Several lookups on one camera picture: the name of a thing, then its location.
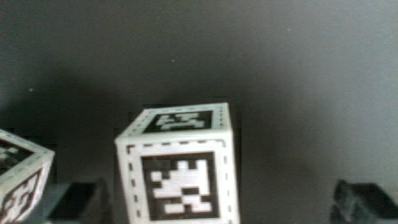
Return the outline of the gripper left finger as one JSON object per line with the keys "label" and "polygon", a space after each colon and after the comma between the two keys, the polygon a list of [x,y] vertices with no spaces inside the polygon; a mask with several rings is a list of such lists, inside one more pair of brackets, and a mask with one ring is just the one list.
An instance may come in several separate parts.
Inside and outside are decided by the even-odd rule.
{"label": "gripper left finger", "polygon": [[49,186],[33,224],[113,224],[103,179]]}

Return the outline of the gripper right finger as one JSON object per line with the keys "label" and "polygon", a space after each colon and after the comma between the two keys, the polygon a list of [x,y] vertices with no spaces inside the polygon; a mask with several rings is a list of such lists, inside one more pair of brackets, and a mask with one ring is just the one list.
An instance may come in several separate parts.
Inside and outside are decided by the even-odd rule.
{"label": "gripper right finger", "polygon": [[330,224],[398,224],[398,204],[375,183],[337,181]]}

